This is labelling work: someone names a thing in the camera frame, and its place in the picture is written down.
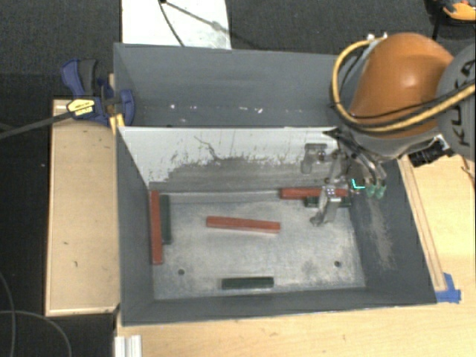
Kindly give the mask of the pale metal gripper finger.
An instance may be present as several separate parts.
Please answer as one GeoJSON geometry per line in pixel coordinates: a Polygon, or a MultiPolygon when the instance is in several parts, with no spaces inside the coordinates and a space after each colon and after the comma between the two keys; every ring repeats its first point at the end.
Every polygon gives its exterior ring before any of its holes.
{"type": "Polygon", "coordinates": [[[318,210],[316,214],[310,219],[310,222],[314,226],[324,225],[330,222],[327,222],[327,189],[333,187],[325,187],[319,196],[318,200],[318,210]]]}
{"type": "Polygon", "coordinates": [[[349,190],[344,188],[327,189],[327,222],[333,222],[340,208],[350,206],[349,190]]]}

